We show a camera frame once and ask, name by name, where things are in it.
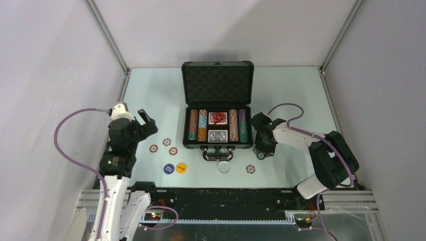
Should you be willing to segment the green blue poker chip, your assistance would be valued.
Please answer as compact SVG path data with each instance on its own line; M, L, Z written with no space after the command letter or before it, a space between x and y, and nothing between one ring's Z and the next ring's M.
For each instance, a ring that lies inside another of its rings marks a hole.
M259 160L264 160L264 159L265 159L265 155L264 155L264 153L258 153L258 154L257 154L257 158L258 158Z

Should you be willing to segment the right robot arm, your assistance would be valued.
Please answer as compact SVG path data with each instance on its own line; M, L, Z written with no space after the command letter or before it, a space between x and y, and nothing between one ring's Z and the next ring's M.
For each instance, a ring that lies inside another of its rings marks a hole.
M280 118L272 120L262 112L252 117L251 124L256 130L253 151L259 160L273 157L277 145L291 146L309 154L314 173L294 187L295 208L307 209L312 197L340 186L346 179L350 187L354 185L359 162L339 132L309 132Z

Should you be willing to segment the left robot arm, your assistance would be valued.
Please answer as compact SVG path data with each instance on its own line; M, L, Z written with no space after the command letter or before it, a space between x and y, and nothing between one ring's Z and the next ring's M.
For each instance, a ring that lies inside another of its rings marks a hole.
M115 104L109 115L109 147L100 164L100 196L89 240L131 240L143 211L158 205L159 196L151 190L136 190L129 206L123 209L125 192L136 163L139 142L158 132L154 119L141 109L141 124L123 102Z

